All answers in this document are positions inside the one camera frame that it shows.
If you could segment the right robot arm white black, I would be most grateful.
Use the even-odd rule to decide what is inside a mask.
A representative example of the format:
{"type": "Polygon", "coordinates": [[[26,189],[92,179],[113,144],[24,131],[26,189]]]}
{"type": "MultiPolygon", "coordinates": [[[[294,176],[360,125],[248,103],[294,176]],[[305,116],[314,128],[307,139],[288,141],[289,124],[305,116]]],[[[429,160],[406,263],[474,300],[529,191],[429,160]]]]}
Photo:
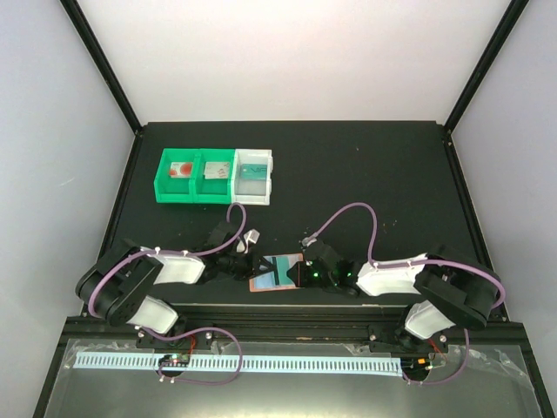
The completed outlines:
{"type": "Polygon", "coordinates": [[[304,246],[302,260],[289,267],[286,276],[296,287],[349,297],[422,297],[405,308],[397,326],[371,332],[382,347],[401,353],[425,351],[433,337],[452,327],[485,328],[492,310],[506,297],[495,272],[445,245],[408,259],[359,263],[315,239],[304,246]]]}

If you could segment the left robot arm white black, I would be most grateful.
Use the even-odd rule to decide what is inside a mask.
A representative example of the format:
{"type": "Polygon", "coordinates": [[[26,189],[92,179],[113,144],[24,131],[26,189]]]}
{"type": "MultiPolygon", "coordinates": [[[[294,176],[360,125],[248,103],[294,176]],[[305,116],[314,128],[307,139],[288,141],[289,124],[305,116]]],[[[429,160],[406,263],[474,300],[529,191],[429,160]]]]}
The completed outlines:
{"type": "Polygon", "coordinates": [[[169,302],[150,295],[162,285],[202,285],[220,276],[250,280],[277,272],[277,263],[255,251],[259,232],[220,222],[193,251],[139,246],[123,239],[78,281],[77,297],[89,314],[118,327],[147,328],[167,347],[178,347],[187,327],[169,302]]]}

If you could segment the teal VIP credit card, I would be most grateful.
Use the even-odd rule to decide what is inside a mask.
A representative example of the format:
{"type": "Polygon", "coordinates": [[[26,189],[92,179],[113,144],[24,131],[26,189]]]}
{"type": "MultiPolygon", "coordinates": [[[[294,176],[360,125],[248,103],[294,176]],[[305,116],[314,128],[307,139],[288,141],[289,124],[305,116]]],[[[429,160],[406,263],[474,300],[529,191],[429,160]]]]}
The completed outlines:
{"type": "Polygon", "coordinates": [[[275,290],[282,287],[295,287],[292,281],[287,277],[286,272],[294,263],[298,262],[297,255],[286,254],[279,256],[267,256],[266,258],[276,265],[276,271],[271,274],[269,281],[270,288],[275,290]]]}

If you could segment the brown leather card holder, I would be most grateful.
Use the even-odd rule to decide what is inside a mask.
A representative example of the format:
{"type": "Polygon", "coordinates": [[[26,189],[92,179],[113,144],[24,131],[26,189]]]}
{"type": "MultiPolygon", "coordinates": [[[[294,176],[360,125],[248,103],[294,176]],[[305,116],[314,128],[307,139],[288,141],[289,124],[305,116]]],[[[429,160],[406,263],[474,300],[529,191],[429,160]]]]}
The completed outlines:
{"type": "Polygon", "coordinates": [[[249,280],[251,293],[293,290],[299,287],[301,253],[265,256],[271,266],[267,272],[249,280]]]}

